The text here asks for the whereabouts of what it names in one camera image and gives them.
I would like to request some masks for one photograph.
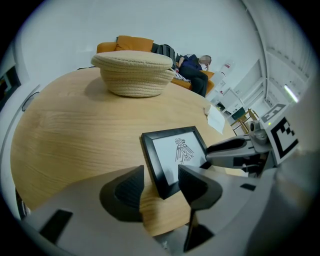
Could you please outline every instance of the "jeans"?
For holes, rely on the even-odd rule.
[[[191,81],[191,91],[206,97],[208,76],[205,73],[188,66],[182,66],[179,68],[179,74]]]

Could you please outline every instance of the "white paper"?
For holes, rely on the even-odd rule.
[[[204,113],[207,115],[208,124],[223,134],[225,118],[220,111],[210,104],[204,109]]]
[[[157,138],[153,144],[169,185],[178,181],[178,165],[200,167],[206,162],[193,132]]]

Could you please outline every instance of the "wooden chair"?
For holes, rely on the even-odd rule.
[[[257,113],[254,110],[251,110],[250,108],[248,108],[247,112],[245,112],[241,117],[239,117],[234,123],[231,124],[234,134],[240,135],[240,134],[237,134],[236,132],[236,130],[239,127],[241,127],[244,134],[248,134],[249,128],[247,127],[246,123],[249,121],[257,121],[258,119],[259,119],[259,116],[257,115]]]

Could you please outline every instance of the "white wall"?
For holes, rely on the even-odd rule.
[[[232,88],[262,56],[240,0],[48,0],[15,39],[18,76],[44,86],[90,66],[97,45],[118,35],[153,39],[181,54],[210,55],[212,71],[231,58],[236,65],[225,82]]]
[[[257,102],[254,103],[250,108],[256,112],[256,114],[259,116],[259,119],[271,109],[264,101],[264,98],[257,100]]]

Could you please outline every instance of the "white cabinet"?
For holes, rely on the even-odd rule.
[[[237,112],[244,105],[242,101],[237,97],[232,89],[229,89],[221,98],[220,102],[225,107],[222,112],[228,111],[232,114]]]

